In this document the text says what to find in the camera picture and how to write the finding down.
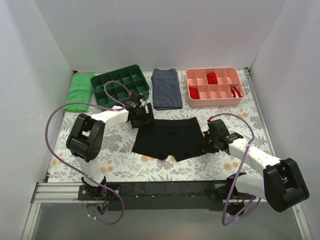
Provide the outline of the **black underwear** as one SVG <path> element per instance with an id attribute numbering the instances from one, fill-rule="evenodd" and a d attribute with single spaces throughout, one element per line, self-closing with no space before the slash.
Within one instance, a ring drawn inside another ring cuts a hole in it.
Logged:
<path id="1" fill-rule="evenodd" d="M 138 129 L 132 152 L 165 160 L 173 156 L 177 162 L 204 155 L 205 138 L 196 117 L 190 119 L 156 119 L 155 124 Z"/>

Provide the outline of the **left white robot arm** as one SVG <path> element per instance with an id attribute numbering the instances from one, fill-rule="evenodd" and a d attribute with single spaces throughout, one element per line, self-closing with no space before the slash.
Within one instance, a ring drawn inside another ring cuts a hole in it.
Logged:
<path id="1" fill-rule="evenodd" d="M 79 162 L 84 173 L 82 183 L 86 192 L 95 200 L 101 200 L 107 194 L 107 181 L 98 160 L 104 132 L 127 122 L 131 123 L 133 129 L 154 125 L 152 104 L 142 94 L 132 92 L 124 103 L 118 103 L 101 113 L 81 113 L 68 136 L 66 147 Z"/>

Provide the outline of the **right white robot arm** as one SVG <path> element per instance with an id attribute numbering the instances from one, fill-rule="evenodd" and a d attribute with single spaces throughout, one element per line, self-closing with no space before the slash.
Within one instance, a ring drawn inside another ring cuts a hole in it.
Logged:
<path id="1" fill-rule="evenodd" d="M 205 153 L 225 152 L 243 160 L 260 176 L 244 172 L 227 178 L 226 192 L 232 199 L 248 194 L 266 200 L 277 212 L 291 208 L 310 197 L 297 162 L 291 158 L 280 159 L 250 145 L 242 135 L 230 133 L 222 119 L 207 121 L 204 133 Z"/>

